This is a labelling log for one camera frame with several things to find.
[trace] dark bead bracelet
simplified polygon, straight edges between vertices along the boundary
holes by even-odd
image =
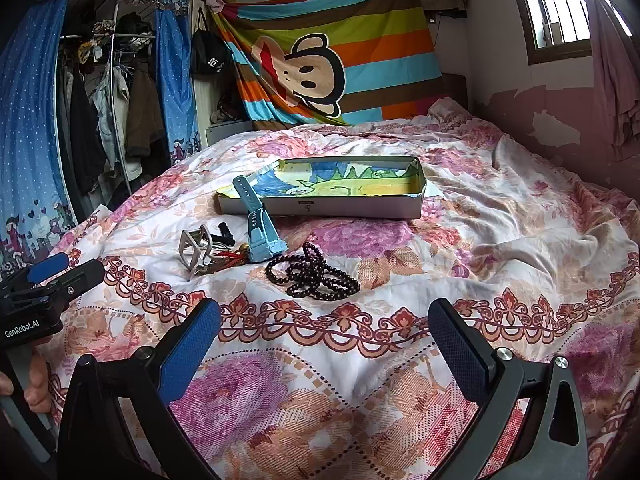
[[[264,271],[268,280],[275,285],[293,282],[293,285],[287,289],[287,294],[293,298],[311,296],[316,300],[337,301],[360,290],[360,284],[357,280],[343,270],[328,266],[315,245],[305,242],[302,245],[302,250],[305,253],[304,256],[292,254],[291,256],[278,256],[271,260]],[[289,262],[289,267],[285,271],[286,277],[278,278],[273,273],[273,267],[284,262]],[[318,288],[322,284],[330,292],[319,292]]]

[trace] pink wall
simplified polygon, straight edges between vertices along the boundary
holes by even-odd
[[[476,115],[583,180],[640,200],[640,156],[610,162],[594,130],[591,57],[529,66],[515,0],[471,0],[467,38]]]

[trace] black bag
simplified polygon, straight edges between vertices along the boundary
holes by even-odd
[[[199,28],[191,39],[191,73],[218,74],[231,62],[231,50],[222,38],[209,30],[202,8],[198,9],[198,24],[200,18],[204,22],[205,30]]]

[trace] green and yellow painting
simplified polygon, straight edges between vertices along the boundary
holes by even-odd
[[[259,196],[388,196],[418,194],[422,179],[416,165],[377,168],[344,160],[320,162],[279,161],[275,168],[259,171],[251,182]],[[218,190],[238,198],[232,186]]]

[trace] monkey cartoon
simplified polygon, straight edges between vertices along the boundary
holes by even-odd
[[[261,36],[252,47],[252,56],[260,62],[262,78],[288,105],[302,101],[326,117],[340,116],[338,101],[346,84],[344,66],[329,48],[326,34],[299,38],[287,55],[274,40]]]

